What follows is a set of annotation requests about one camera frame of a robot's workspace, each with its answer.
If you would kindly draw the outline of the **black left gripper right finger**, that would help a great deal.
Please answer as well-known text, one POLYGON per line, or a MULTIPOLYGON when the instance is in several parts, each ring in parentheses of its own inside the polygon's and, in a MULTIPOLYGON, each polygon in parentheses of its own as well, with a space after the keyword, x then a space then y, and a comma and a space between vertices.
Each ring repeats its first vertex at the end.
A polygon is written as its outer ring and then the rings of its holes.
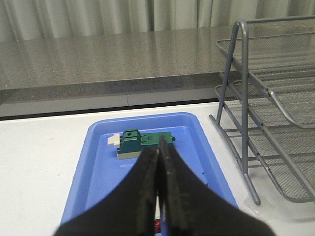
POLYGON ((165 138, 159 141, 158 193, 170 236, 273 236, 264 222, 209 189, 165 138))

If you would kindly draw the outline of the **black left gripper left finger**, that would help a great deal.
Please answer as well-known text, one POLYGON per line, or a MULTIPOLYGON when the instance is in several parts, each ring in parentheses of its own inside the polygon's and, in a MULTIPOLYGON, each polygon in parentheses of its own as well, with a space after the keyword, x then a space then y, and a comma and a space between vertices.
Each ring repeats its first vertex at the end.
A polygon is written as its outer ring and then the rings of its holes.
POLYGON ((120 184, 94 207, 62 224, 57 236, 153 236, 159 151, 142 150, 120 184))

